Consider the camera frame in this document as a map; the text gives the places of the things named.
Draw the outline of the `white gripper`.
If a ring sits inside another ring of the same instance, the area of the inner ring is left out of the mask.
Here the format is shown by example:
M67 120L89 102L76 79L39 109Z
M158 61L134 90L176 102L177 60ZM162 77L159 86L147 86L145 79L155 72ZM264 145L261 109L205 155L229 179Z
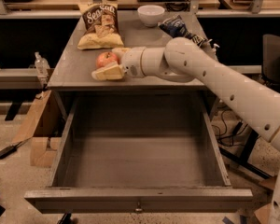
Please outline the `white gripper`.
M120 80L123 79L124 74L130 77L142 78L144 73L141 67L142 55L145 47L136 48L113 48L112 52L121 59L121 64L109 63L108 65L96 69L91 73L95 80Z

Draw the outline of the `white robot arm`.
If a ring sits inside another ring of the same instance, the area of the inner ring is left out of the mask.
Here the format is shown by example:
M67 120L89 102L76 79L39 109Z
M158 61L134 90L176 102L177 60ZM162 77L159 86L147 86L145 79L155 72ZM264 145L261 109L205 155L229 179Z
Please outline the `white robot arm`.
M119 61L91 76L96 80L154 76L174 82L196 78L280 152L280 93L214 60L184 37L171 39L163 48L136 47L119 54ZM280 170L268 224L280 224Z

